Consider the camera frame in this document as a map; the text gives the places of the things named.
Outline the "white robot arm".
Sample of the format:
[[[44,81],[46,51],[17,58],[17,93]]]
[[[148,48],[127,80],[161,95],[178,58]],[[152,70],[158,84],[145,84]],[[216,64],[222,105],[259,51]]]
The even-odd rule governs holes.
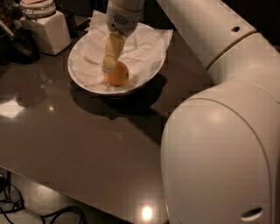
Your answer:
[[[280,54],[222,0],[157,0],[214,87],[161,141],[170,224],[280,224]]]

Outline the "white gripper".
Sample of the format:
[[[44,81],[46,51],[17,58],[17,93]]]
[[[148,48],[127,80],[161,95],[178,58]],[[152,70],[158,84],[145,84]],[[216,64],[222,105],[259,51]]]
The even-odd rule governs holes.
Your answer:
[[[111,74],[122,54],[126,38],[137,28],[144,0],[108,0],[106,24],[111,32],[106,37],[102,71]]]

